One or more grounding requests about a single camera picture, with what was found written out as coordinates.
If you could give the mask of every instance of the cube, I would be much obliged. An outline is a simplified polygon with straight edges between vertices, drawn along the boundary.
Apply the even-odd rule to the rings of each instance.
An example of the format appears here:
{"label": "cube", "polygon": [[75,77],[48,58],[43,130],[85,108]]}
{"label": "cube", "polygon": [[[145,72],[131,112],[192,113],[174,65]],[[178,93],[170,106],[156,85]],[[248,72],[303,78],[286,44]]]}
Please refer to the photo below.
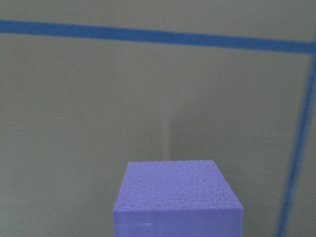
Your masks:
{"label": "cube", "polygon": [[240,237],[243,207],[212,160],[130,162],[116,237]]}

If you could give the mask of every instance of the painter's tape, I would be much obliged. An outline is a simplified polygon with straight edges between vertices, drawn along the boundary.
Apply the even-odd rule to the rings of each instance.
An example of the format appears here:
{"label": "painter's tape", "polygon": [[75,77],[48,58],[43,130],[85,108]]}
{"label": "painter's tape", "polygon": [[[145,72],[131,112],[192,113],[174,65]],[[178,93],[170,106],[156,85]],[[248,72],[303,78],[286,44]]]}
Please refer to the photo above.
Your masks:
{"label": "painter's tape", "polygon": [[75,37],[101,40],[124,40],[205,47],[225,47],[302,54],[316,53],[315,42],[203,35],[168,31],[138,30],[42,22],[0,20],[0,33]]}

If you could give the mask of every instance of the blue line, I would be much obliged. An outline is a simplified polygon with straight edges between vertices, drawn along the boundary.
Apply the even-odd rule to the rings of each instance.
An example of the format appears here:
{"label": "blue line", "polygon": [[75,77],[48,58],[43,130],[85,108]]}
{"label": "blue line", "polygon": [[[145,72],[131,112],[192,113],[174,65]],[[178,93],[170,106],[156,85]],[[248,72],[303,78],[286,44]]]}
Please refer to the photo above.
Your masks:
{"label": "blue line", "polygon": [[0,20],[0,33],[56,37],[75,37],[101,40],[125,40],[206,47],[253,49],[302,54],[316,53],[315,42],[243,38],[219,35],[203,35],[167,31],[152,31],[41,22]]}
{"label": "blue line", "polygon": [[284,237],[288,227],[289,216],[295,198],[298,175],[302,166],[304,151],[307,141],[308,132],[311,126],[311,117],[313,112],[313,101],[315,99],[316,85],[316,55],[313,57],[310,77],[306,87],[306,94],[303,102],[301,120],[298,127],[296,144],[293,152],[293,160],[290,167],[287,185],[284,191],[283,206],[281,209],[279,226],[276,236]]}

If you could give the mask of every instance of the gray surface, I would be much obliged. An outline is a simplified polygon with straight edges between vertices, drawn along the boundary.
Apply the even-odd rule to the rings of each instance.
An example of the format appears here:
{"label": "gray surface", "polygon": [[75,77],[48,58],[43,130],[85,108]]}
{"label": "gray surface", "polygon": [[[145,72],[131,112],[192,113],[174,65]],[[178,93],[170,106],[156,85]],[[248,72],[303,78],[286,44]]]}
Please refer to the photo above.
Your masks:
{"label": "gray surface", "polygon": [[[2,19],[312,40],[300,3],[2,1]],[[1,34],[0,235],[113,236],[128,161],[215,160],[245,208],[244,236],[272,236],[310,56]],[[289,236],[313,236],[316,125]]]}

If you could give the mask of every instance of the cube's top face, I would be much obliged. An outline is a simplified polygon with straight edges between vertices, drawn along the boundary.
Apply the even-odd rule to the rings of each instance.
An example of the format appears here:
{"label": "cube's top face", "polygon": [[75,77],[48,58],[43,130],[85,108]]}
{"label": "cube's top face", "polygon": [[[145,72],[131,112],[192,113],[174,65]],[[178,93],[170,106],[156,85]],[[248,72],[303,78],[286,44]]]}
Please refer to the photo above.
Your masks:
{"label": "cube's top face", "polygon": [[212,160],[130,162],[114,212],[241,209]]}

